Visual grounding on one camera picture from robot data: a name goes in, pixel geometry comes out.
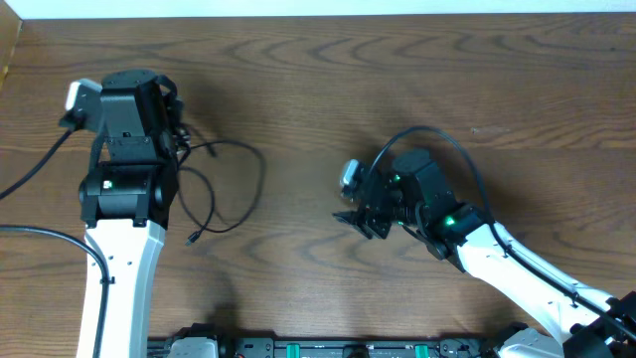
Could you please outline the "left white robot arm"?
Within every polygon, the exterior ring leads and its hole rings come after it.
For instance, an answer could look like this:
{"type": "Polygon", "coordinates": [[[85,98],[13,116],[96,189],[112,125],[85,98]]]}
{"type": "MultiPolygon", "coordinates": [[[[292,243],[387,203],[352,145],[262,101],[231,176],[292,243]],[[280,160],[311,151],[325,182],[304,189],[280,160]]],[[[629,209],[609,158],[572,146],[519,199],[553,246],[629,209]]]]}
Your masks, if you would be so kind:
{"type": "Polygon", "coordinates": [[[95,132],[79,185],[86,260],[79,357],[144,357],[155,270],[177,194],[183,104],[150,70],[70,85],[66,109],[95,132]]]}

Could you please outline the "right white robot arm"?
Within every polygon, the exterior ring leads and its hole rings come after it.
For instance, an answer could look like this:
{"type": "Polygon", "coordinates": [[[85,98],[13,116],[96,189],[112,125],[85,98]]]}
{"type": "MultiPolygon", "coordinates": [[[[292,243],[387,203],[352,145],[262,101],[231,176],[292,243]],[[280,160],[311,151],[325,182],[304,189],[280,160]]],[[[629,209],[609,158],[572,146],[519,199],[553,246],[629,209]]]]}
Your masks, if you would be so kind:
{"type": "Polygon", "coordinates": [[[632,357],[635,295],[621,299],[590,287],[517,241],[485,211],[458,201],[429,153],[398,156],[382,172],[355,159],[340,177],[357,209],[338,221],[368,239],[402,226],[440,261],[481,279],[531,315],[543,333],[521,324],[482,348],[484,357],[632,357]]]}

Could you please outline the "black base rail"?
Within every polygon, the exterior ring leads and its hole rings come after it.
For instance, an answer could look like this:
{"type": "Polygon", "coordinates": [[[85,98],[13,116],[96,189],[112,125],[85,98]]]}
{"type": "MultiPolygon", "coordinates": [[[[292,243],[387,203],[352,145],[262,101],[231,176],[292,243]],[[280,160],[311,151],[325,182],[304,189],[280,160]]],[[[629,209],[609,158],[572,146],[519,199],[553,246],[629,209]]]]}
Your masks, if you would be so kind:
{"type": "Polygon", "coordinates": [[[195,323],[169,338],[150,338],[151,358],[547,358],[564,356],[554,339],[514,324],[494,339],[471,336],[417,339],[293,338],[270,332],[231,335],[195,323]]]}

